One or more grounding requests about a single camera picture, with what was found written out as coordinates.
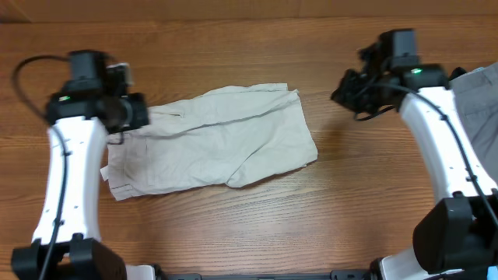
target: garment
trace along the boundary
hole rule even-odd
[[[149,115],[151,125],[108,146],[117,200],[211,184],[243,187],[317,159],[298,91],[285,83],[227,86],[151,107]]]
[[[482,166],[498,182],[498,63],[451,81],[458,116]]]

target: wooden table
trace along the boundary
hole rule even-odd
[[[44,202],[46,128],[13,95],[9,75],[36,54],[108,51],[129,62],[149,105],[190,99],[227,85],[288,82],[299,89],[319,156],[301,170],[242,189],[203,187],[115,201],[100,192],[103,243],[129,264],[206,275],[365,268],[411,244],[432,208],[430,180],[395,112],[356,123],[329,100],[356,50],[394,28],[418,31],[424,62],[472,69],[498,58],[498,18],[276,19],[169,23],[0,26],[0,277],[28,246]],[[42,106],[68,78],[60,62],[38,62],[22,84]]]

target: fabric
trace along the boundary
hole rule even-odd
[[[498,63],[451,81],[458,116],[475,154],[498,182]]]
[[[243,187],[317,159],[298,91],[285,83],[227,86],[151,107],[149,115],[151,125],[108,146],[117,200],[211,184]]]

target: wooden surface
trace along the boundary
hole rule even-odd
[[[273,19],[0,26],[0,278],[13,278],[13,247],[30,244],[48,169],[45,127],[9,85],[35,54],[108,51],[129,62],[149,105],[227,85],[288,82],[299,89],[318,161],[241,189],[203,187],[116,202],[101,185],[103,243],[129,264],[207,275],[364,268],[411,244],[433,205],[413,138],[389,112],[356,123],[329,100],[355,51],[386,30],[415,27],[424,62],[447,69],[498,57],[498,17]],[[68,78],[60,62],[25,69],[38,105]]]
[[[6,9],[2,12],[2,3]],[[0,21],[88,23],[323,16],[498,15],[496,0],[0,0]]]

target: robotic arm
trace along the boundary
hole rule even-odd
[[[147,125],[147,109],[140,93],[127,93],[126,64],[107,66],[104,53],[77,51],[69,54],[71,80],[47,105],[47,196],[31,246],[12,252],[13,271],[19,279],[42,280],[486,279],[488,267],[498,264],[498,191],[461,126],[444,71],[420,63],[412,30],[382,34],[360,58],[361,72],[348,70],[331,98],[358,121],[398,110],[431,176],[437,204],[415,228],[409,249],[374,261],[369,270],[323,275],[166,276],[158,266],[126,266],[100,243],[99,166],[107,135]],[[370,116],[358,119],[361,113]],[[60,265],[65,255],[70,264]]]

